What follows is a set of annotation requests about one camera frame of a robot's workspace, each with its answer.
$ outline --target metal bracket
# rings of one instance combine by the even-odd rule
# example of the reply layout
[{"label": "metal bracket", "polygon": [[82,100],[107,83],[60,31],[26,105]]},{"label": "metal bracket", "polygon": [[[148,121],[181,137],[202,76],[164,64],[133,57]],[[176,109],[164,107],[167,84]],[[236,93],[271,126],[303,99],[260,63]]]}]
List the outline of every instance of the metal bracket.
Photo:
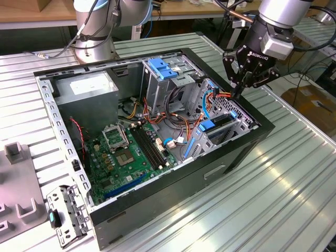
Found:
[{"label": "metal bracket", "polygon": [[[60,186],[47,195],[48,204],[53,213],[57,213],[60,219],[60,227],[56,234],[62,248],[68,247],[73,242],[86,236],[92,229],[84,201],[74,186]],[[49,220],[53,222],[53,215],[49,214]]]}]

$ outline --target yellow wire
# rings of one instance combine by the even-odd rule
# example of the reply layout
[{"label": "yellow wire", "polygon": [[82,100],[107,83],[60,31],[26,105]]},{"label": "yellow wire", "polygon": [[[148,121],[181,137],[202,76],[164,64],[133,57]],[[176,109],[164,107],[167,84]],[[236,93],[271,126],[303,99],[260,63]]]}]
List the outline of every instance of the yellow wire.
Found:
[{"label": "yellow wire", "polygon": [[135,116],[135,112],[137,111],[137,104],[135,103],[134,104],[134,109],[133,109],[133,112],[131,113],[130,116],[126,117],[127,119],[132,119],[134,116]]}]

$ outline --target chip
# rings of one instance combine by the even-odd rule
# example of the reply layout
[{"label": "chip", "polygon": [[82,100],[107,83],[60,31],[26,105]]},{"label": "chip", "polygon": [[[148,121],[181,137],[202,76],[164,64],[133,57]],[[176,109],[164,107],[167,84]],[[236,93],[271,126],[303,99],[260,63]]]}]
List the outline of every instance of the chip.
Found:
[{"label": "chip", "polygon": [[105,181],[101,182],[101,186],[104,187],[104,188],[108,187],[110,185],[112,185],[110,180],[105,180]]},{"label": "chip", "polygon": [[115,157],[117,158],[120,166],[124,166],[134,161],[134,157],[129,149],[116,152]]}]

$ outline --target wooden table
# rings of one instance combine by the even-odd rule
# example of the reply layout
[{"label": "wooden table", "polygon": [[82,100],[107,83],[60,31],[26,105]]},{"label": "wooden table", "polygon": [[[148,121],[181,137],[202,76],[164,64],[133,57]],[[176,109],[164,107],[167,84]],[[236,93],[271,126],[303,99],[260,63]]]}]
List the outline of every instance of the wooden table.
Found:
[{"label": "wooden table", "polygon": [[[258,9],[260,1],[256,0],[238,11]],[[212,3],[195,6],[188,0],[182,2],[165,1],[161,6],[160,20],[195,19],[222,17],[224,11]],[[153,20],[159,18],[159,12],[153,11]],[[51,0],[40,12],[0,6],[0,29],[37,28],[76,25],[76,13],[72,0]]]}]

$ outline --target workbench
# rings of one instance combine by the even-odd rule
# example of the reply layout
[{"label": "workbench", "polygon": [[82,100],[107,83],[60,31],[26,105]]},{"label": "workbench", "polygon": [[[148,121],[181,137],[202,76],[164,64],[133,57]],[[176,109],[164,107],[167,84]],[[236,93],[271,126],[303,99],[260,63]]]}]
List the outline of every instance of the workbench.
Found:
[{"label": "workbench", "polygon": [[[222,51],[195,33],[115,45],[121,57],[190,47],[226,78]],[[51,60],[0,56],[0,148],[29,145],[44,198],[73,181],[33,72],[76,64],[71,51]],[[104,251],[323,251],[336,234],[336,144],[268,88],[248,89],[244,97],[276,126],[270,136],[231,173]],[[0,250],[61,251],[49,222]],[[93,232],[66,251],[98,251]]]}]

